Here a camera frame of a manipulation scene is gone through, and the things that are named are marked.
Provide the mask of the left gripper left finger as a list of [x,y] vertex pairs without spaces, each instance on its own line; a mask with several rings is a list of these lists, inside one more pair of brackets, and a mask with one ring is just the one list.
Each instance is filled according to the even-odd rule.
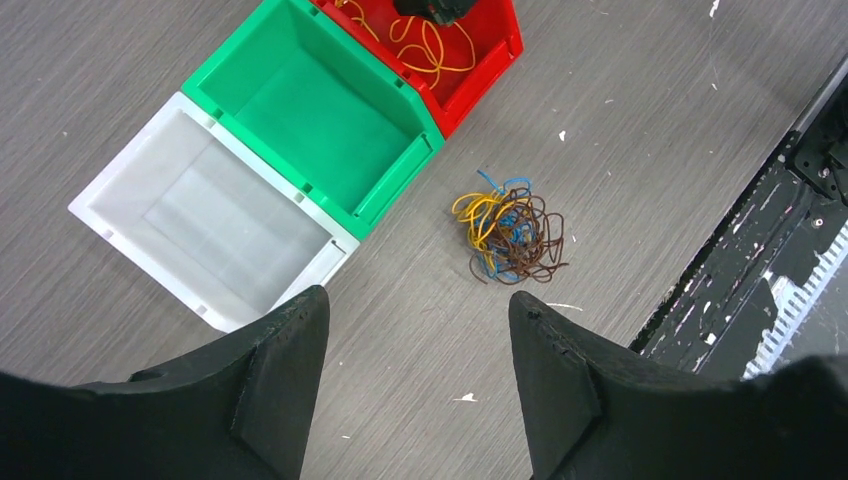
[[5,479],[297,479],[328,344],[327,291],[120,383],[1,377]]

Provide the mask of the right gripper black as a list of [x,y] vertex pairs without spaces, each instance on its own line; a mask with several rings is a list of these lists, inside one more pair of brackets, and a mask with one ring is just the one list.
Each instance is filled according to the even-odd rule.
[[451,26],[464,18],[477,4],[477,0],[394,0],[393,7],[401,16],[413,16]]

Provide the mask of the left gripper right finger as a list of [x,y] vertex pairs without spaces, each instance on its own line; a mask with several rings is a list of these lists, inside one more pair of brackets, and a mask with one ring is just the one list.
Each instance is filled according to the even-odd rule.
[[847,475],[843,355],[715,380],[644,358],[525,291],[508,320],[536,479]]

